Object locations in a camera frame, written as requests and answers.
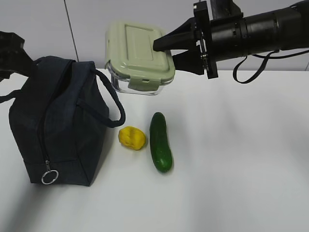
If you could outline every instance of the white table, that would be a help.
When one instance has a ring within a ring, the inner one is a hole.
[[[30,184],[9,128],[12,101],[2,104],[0,232],[308,232],[309,72],[264,72],[248,85],[219,75],[177,72],[158,96],[119,94],[125,126],[149,135],[152,115],[165,115],[174,170],[159,174],[149,146],[123,148],[118,128],[89,188]],[[14,75],[0,93],[24,80]]]

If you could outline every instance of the container lid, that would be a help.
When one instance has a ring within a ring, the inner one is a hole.
[[[112,24],[105,35],[105,67],[110,62],[114,72],[129,78],[128,87],[137,91],[154,91],[170,83],[175,75],[170,51],[153,50],[154,40],[163,35],[161,29],[145,24]]]

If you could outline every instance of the cucumber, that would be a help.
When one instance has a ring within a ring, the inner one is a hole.
[[[156,169],[168,172],[173,166],[173,156],[169,147],[164,115],[155,113],[150,124],[150,151]]]

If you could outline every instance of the yellow pepper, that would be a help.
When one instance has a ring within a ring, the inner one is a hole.
[[[140,150],[146,143],[145,134],[135,127],[125,127],[119,131],[119,142],[130,149]]]

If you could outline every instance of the glass food container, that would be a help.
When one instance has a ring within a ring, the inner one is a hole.
[[[164,32],[153,26],[117,22],[105,35],[105,68],[119,92],[158,94],[173,81],[175,66],[170,51],[153,50],[154,40]]]

